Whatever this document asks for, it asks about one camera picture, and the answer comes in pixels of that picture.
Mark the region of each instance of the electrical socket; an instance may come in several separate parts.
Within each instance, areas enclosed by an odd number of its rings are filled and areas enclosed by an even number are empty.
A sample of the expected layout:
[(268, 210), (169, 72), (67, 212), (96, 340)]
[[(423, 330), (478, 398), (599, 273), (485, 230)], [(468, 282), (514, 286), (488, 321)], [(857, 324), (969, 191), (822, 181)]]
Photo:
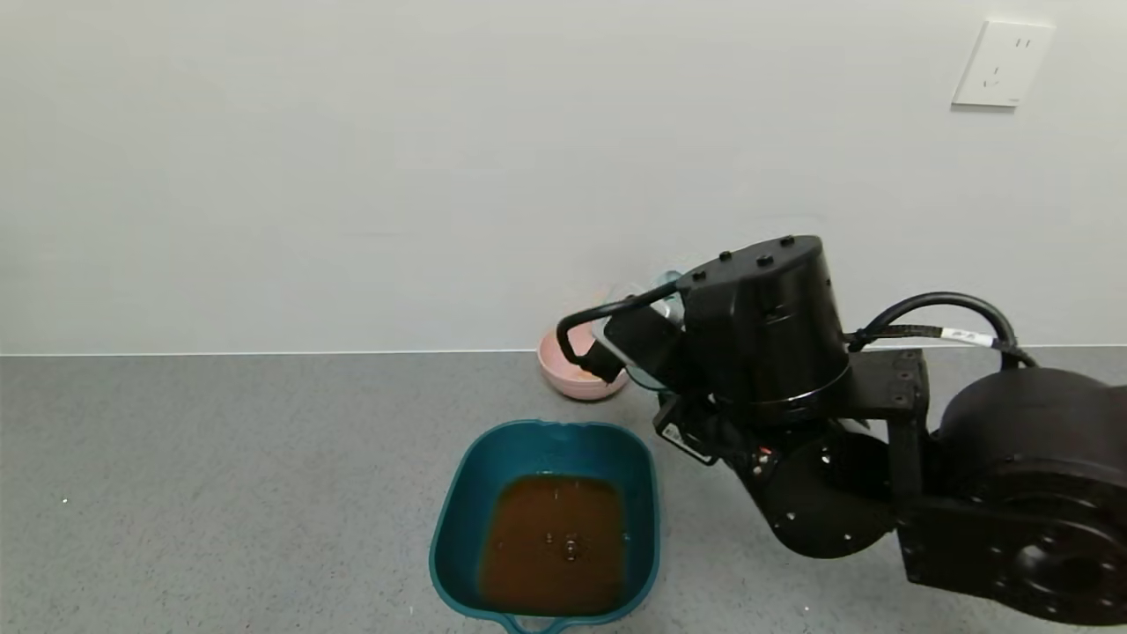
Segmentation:
[(988, 21), (978, 34), (955, 104), (1017, 107), (1024, 100), (1056, 27)]

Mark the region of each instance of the table surface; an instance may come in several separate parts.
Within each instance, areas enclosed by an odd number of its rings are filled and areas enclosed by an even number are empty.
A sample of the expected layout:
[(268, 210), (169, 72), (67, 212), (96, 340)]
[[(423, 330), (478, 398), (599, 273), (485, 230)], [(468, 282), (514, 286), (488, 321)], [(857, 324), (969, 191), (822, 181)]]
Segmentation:
[[(1037, 356), (1127, 383), (1127, 349)], [(996, 358), (928, 361), (934, 419)], [(729, 471), (648, 429), (648, 393), (574, 403), (529, 354), (6, 358), (0, 407), (6, 634), (499, 633), (442, 602), (427, 550), (470, 443), (534, 418), (618, 423), (654, 453), (658, 580), (597, 632), (1081, 631), (907, 583), (893, 536), (789, 552)]]

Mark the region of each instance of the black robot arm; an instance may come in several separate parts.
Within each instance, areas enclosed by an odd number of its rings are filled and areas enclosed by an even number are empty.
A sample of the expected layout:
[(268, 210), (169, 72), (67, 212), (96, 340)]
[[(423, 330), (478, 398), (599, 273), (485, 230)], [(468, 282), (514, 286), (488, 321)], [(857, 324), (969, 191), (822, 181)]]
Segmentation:
[[(672, 295), (681, 324), (648, 307)], [(939, 303), (978, 312), (995, 334), (893, 324)], [(576, 355), (568, 331), (596, 320), (612, 346)], [(1050, 620), (1127, 623), (1127, 389), (1038, 368), (990, 303), (925, 293), (845, 334), (822, 241), (788, 235), (568, 315), (558, 336), (604, 379), (632, 366), (664, 386), (656, 431), (728, 465), (792, 551), (841, 557), (895, 529), (912, 582)], [(929, 434), (921, 351), (863, 351), (906, 337), (987, 346), (1002, 370)], [(887, 443), (868, 421), (887, 422)]]

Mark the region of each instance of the sticker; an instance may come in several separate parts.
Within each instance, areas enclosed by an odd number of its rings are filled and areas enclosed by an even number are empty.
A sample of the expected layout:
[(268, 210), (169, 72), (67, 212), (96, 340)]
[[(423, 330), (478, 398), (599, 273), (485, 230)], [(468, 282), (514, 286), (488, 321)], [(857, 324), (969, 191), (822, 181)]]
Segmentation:
[(681, 430), (677, 429), (677, 426), (673, 423), (665, 426), (665, 429), (662, 430), (662, 436), (664, 436), (667, 440), (672, 441), (674, 445), (687, 452), (689, 454), (692, 454), (698, 459), (702, 462), (711, 461), (710, 457), (704, 456), (700, 452), (696, 452), (692, 447), (685, 445), (685, 439), (681, 437)]
[(984, 348), (994, 348), (994, 338), (982, 333), (960, 331), (958, 329), (943, 329), (939, 337), (944, 340), (961, 341), (964, 343), (982, 346)]

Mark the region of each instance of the black motor housing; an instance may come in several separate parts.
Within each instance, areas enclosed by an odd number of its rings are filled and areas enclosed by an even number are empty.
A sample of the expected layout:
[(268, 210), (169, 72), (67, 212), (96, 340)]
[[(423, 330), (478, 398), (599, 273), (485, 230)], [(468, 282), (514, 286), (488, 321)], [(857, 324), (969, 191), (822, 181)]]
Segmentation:
[[(992, 598), (1068, 623), (1122, 623), (1125, 422), (1127, 390), (1049, 368), (997, 373), (951, 401), (935, 437), (931, 493), (1059, 527), (993, 548), (991, 575), (1000, 586), (1012, 581)], [(1013, 534), (996, 544), (1003, 537)]]
[(809, 396), (849, 368), (822, 240), (787, 235), (690, 270), (677, 282), (689, 351), (717, 400)]

